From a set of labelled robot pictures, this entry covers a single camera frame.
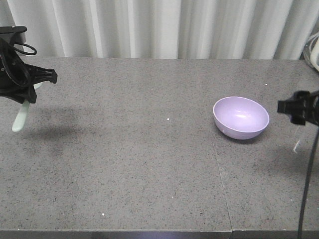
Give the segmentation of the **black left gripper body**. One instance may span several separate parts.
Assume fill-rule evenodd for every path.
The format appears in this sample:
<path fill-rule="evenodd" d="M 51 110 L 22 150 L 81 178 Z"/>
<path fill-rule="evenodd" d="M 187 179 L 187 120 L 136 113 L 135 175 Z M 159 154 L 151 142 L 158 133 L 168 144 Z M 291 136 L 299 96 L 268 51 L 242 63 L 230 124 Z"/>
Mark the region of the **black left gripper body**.
<path fill-rule="evenodd" d="M 15 49 L 0 42 L 0 92 L 8 93 L 29 87 L 31 76 Z"/>

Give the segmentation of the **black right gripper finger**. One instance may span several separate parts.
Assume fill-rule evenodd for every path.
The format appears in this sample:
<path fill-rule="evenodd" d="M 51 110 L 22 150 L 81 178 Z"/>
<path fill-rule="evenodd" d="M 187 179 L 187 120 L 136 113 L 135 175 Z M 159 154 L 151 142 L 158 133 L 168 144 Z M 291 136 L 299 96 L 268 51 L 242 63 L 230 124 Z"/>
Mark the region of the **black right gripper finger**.
<path fill-rule="evenodd" d="M 305 112 L 293 113 L 290 116 L 290 122 L 296 125 L 306 125 L 306 116 Z"/>
<path fill-rule="evenodd" d="M 309 107 L 309 91 L 296 91 L 287 100 L 278 101 L 277 112 L 283 114 L 301 114 L 306 112 Z"/>

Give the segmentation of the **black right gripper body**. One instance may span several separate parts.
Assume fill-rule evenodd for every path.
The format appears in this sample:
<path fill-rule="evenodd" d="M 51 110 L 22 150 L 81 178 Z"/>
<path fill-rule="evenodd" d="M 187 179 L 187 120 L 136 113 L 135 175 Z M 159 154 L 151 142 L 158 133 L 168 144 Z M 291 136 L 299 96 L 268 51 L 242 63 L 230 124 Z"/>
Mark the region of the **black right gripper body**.
<path fill-rule="evenodd" d="M 319 92 L 312 92 L 307 103 L 307 121 L 319 125 Z"/>

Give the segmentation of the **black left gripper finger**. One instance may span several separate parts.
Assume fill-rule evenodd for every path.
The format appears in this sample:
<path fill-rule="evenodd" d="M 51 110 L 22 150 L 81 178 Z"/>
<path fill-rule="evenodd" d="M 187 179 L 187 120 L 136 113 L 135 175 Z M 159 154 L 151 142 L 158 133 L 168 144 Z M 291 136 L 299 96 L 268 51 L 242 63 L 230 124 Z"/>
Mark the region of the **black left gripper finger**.
<path fill-rule="evenodd" d="M 57 73 L 54 69 L 46 69 L 33 65 L 26 64 L 28 72 L 28 81 L 25 87 L 30 85 L 49 81 L 51 83 L 57 83 Z"/>
<path fill-rule="evenodd" d="M 34 86 L 18 89 L 13 92 L 4 92 L 1 93 L 0 96 L 14 100 L 18 103 L 23 103 L 25 100 L 27 100 L 29 103 L 36 103 L 37 99 Z"/>

